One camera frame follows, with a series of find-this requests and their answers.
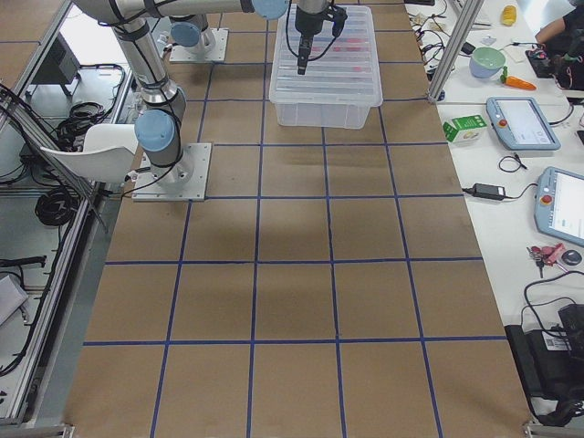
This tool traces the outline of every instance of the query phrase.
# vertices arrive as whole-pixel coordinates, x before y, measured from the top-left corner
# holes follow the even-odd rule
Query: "tablet device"
[[[489,98],[486,112],[497,137],[512,151],[556,151],[560,147],[533,98]]]
[[[584,176],[548,167],[537,182],[536,226],[584,246]]]

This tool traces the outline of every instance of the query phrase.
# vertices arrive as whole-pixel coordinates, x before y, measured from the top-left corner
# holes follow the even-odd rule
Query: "toy carrot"
[[[508,76],[507,75],[507,67],[503,67],[503,74],[501,75],[501,82],[509,87],[513,87],[516,89],[528,89],[533,91],[537,89],[535,85],[531,82],[527,82],[526,80],[516,78],[515,76]]]

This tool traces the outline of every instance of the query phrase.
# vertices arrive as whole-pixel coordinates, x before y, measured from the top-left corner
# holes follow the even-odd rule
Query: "green box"
[[[486,130],[485,120],[477,115],[457,117],[442,125],[446,139],[450,142],[478,139]]]

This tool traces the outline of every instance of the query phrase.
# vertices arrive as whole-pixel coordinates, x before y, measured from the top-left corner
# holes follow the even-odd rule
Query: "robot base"
[[[227,50],[228,29],[211,29],[215,37],[215,46],[208,52],[193,53],[189,52],[182,46],[172,48],[170,61],[177,64],[197,64],[206,62],[223,62],[225,61],[225,51]]]
[[[211,162],[211,143],[190,143],[187,144],[182,153],[183,159],[194,163],[193,176],[184,184],[160,185],[154,183],[148,187],[132,192],[134,201],[203,201],[207,187],[207,177],[209,175],[209,163]],[[144,155],[141,167],[150,166],[150,160]],[[141,187],[152,183],[154,178],[150,172],[140,173],[136,180],[136,187]]]

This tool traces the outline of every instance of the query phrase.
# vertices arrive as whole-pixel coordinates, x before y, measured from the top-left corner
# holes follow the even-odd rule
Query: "blue bowl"
[[[476,78],[490,78],[505,65],[505,55],[491,47],[476,48],[471,55],[470,69]]]

